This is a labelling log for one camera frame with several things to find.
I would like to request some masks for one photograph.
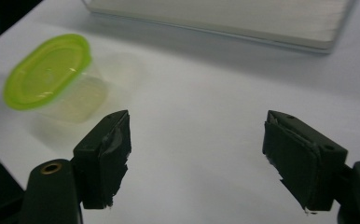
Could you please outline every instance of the white table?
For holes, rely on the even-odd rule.
[[[87,122],[9,109],[3,84],[43,41],[84,35],[111,86]],[[292,114],[360,161],[360,1],[330,55],[169,26],[95,17],[45,0],[0,37],[0,161],[25,187],[36,165],[72,158],[105,115],[128,109],[132,154],[114,206],[85,223],[336,223],[306,216],[261,153],[269,109]]]

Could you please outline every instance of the container lid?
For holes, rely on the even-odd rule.
[[[27,110],[57,97],[90,64],[90,46],[81,35],[60,35],[41,44],[7,78],[8,106]]]

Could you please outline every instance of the translucent plastic container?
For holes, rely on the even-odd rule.
[[[81,35],[60,35],[41,44],[9,75],[8,106],[70,121],[86,120],[103,102],[107,88]]]

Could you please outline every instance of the white surface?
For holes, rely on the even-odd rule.
[[[86,123],[13,111],[4,81],[43,41],[84,35],[109,100]],[[336,223],[306,216],[261,153],[269,109],[292,114],[360,161],[360,2],[328,55],[91,16],[78,0],[45,0],[0,37],[0,160],[22,186],[36,165],[72,158],[105,114],[129,109],[132,154],[115,204],[85,223]]]
[[[353,0],[87,0],[93,12],[330,49]]]

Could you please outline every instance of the green plastic lid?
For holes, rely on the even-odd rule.
[[[46,105],[66,89],[90,61],[90,46],[83,36],[51,38],[12,70],[4,89],[5,102],[18,110]]]

